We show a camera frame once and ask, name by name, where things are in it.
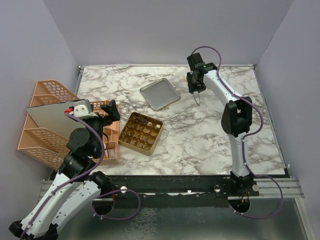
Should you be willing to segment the black metal tongs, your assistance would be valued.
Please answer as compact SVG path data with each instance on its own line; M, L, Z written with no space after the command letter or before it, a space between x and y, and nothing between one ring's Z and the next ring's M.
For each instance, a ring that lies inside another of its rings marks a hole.
M194 98L196 105L199 107L201 105L201 99L200 99L199 92L196 91L192 95L193 95L193 98Z

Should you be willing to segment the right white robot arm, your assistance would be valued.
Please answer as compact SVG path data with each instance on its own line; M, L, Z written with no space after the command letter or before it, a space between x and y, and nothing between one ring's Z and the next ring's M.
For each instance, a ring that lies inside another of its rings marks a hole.
M201 93L209 88L224 106L221 126L228 135L232 154L229 189L234 195L240 196L253 182L244 160L248 156L248 141L244 137L252 125L252 107L249 105L252 100L250 97L241 99L238 92L217 76L218 68L213 63L190 63L189 68L186 74L189 92Z

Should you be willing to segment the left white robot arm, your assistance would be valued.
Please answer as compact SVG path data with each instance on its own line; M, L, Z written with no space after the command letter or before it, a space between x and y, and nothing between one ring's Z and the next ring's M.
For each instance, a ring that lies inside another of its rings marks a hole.
M59 230L94 197L106 197L111 190L110 179L94 172L105 158L104 127L120 120L115 100L102 104L105 116L94 111L88 99L77 100L64 115L80 123L74 129L58 172L42 199L22 220L14 221L9 231L21 240L56 240Z

